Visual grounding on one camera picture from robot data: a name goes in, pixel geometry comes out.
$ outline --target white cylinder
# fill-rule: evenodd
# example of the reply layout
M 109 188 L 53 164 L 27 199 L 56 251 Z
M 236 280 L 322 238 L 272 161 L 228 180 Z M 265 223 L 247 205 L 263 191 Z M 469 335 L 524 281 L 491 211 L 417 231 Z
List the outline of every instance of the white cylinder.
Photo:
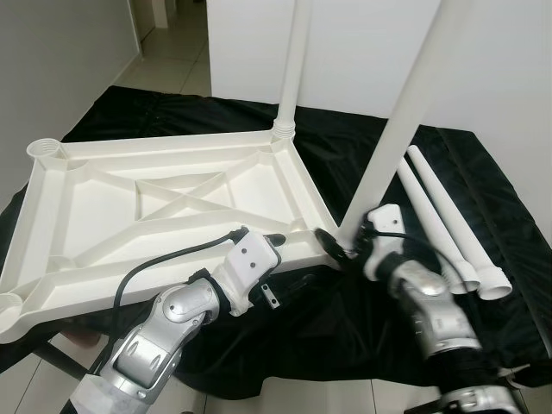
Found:
M 67 164 L 63 144 L 54 138 L 42 138 L 31 142 L 27 147 L 27 154 L 45 168 L 65 169 Z
M 273 126 L 273 135 L 278 139 L 292 139 L 295 135 L 295 108 L 309 39 L 311 10 L 312 0 L 295 0 L 292 32 L 285 62 L 284 82 L 282 84 L 278 116 L 274 120 Z
M 446 254 L 461 274 L 460 278 L 455 269 L 440 254 L 437 255 L 437 259 L 441 264 L 442 276 L 447 281 L 450 292 L 454 295 L 465 293 L 466 290 L 462 280 L 466 283 L 469 292 L 477 290 L 480 287 L 480 279 L 474 267 L 462 257 L 455 241 L 452 240 L 447 228 L 433 208 L 422 186 L 417 182 L 405 159 L 402 159 L 398 164 L 397 174 L 422 224 L 423 231 L 430 239 L 430 243 Z
M 380 205 L 398 163 L 433 100 L 437 80 L 460 37 L 471 3 L 471 0 L 441 1 L 337 233 L 338 241 L 345 248 L 351 247 L 363 215 Z
M 481 285 L 478 294 L 480 297 L 485 300 L 494 300 L 508 295 L 511 292 L 510 281 L 500 267 L 493 265 L 428 161 L 415 145 L 408 148 L 408 154 L 456 245 L 479 275 Z

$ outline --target black cloth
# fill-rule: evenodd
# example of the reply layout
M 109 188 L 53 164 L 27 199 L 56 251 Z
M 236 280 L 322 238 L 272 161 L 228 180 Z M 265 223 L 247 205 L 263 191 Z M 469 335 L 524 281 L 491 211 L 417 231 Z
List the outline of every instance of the black cloth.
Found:
M 110 87 L 63 141 L 269 129 L 276 111 L 277 106 L 270 104 Z M 297 108 L 296 123 L 294 144 L 340 223 L 386 120 Z M 498 301 L 485 302 L 473 295 L 477 315 L 469 316 L 489 357 L 502 367 L 546 363 L 552 338 L 552 252 L 531 215 L 474 134 L 421 126 L 413 143 L 513 285 L 513 292 Z M 22 199 L 23 192 L 16 194 L 0 216 L 1 263 Z M 423 236 L 396 178 L 383 202 L 399 204 L 407 232 Z M 431 252 L 411 243 L 405 247 L 439 271 Z M 268 376 L 380 378 L 432 385 L 396 304 L 383 286 L 355 276 L 314 267 L 270 278 L 282 306 L 271 310 L 258 291 L 252 292 L 255 307 L 246 315 L 221 318 L 186 346 L 177 375 L 186 384 L 222 398 L 254 396 Z M 468 309 L 466 300 L 457 298 Z M 132 313 L 135 307 L 126 311 Z M 107 331 L 109 311 L 44 323 L 15 344 L 0 346 L 0 372 L 25 354 L 17 346 L 31 349 L 43 340 L 40 335 L 72 323 Z M 543 375 L 536 382 L 550 381 Z

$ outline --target metal bracket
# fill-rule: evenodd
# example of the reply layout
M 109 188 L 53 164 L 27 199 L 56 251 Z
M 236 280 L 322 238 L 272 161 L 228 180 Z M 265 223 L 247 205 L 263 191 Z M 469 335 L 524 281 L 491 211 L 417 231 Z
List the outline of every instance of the metal bracket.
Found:
M 267 299 L 268 304 L 271 308 L 276 309 L 279 307 L 279 301 L 276 299 L 276 297 L 273 294 L 273 291 L 270 289 L 270 287 L 267 284 L 264 284 L 260 287 L 262 290 L 263 295 L 265 295 L 265 298 Z

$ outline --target floor tile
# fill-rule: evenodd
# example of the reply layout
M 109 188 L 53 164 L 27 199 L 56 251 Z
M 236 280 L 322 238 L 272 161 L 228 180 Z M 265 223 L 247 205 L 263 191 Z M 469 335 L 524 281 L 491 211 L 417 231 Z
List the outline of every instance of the floor tile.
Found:
M 193 62 L 146 57 L 120 85 L 128 88 L 179 93 Z
M 210 97 L 210 66 L 208 63 L 196 62 L 180 93 Z
M 175 378 L 170 378 L 147 414 L 180 414 L 189 411 L 203 414 L 205 394 L 192 390 Z
M 204 49 L 201 51 L 198 57 L 198 62 L 209 63 L 209 42 L 205 42 Z
M 434 386 L 407 386 L 395 382 L 374 379 L 373 398 L 378 414 L 397 414 L 407 408 L 416 407 L 440 398 Z
M 552 412 L 552 385 L 520 390 L 530 414 L 550 414 Z
M 40 362 L 36 355 L 29 355 L 0 374 L 1 412 L 13 414 Z
M 524 398 L 522 397 L 521 392 L 519 390 L 512 391 L 512 397 L 514 397 L 514 400 L 519 405 L 519 408 L 521 408 L 522 410 L 525 410 L 525 412 L 529 412 L 527 405 L 525 404 Z
M 89 367 L 104 348 L 107 338 L 102 337 L 93 348 L 80 348 L 62 335 L 53 338 L 52 344 L 85 367 Z M 38 366 L 16 414 L 59 414 L 78 381 L 44 360 Z
M 76 379 L 42 360 L 16 414 L 59 414 L 77 384 Z
M 125 70 L 119 75 L 117 79 L 115 79 L 115 82 L 113 85 L 116 86 L 125 86 L 125 82 L 130 78 L 130 75 L 132 72 L 138 67 L 143 61 L 142 55 L 137 56 L 133 62 L 125 68 Z
M 207 30 L 200 28 L 156 28 L 142 42 L 145 57 L 195 61 L 207 41 Z
M 207 397 L 205 414 L 375 414 L 370 380 L 266 379 L 261 395 L 240 401 Z
M 62 334 L 56 335 L 51 343 L 83 367 L 89 368 L 107 344 L 107 336 L 102 336 L 99 343 L 92 348 L 81 348 L 69 341 Z

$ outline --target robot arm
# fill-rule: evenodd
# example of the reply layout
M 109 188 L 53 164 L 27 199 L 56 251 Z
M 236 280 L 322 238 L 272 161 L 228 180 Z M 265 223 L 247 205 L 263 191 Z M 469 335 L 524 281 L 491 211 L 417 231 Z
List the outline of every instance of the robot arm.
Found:
M 442 398 L 442 412 L 520 414 L 510 392 L 494 383 L 498 377 L 483 352 L 471 323 L 443 279 L 403 255 L 400 208 L 387 204 L 370 211 L 354 243 L 344 252 L 335 239 L 317 230 L 318 240 L 343 267 L 386 283 L 389 294 L 411 321 L 427 366 Z
M 182 348 L 221 311 L 238 317 L 248 295 L 280 257 L 263 235 L 248 232 L 212 275 L 162 292 L 148 319 L 132 329 L 100 371 L 86 375 L 71 397 L 77 412 L 138 414 L 159 397 L 182 355 Z

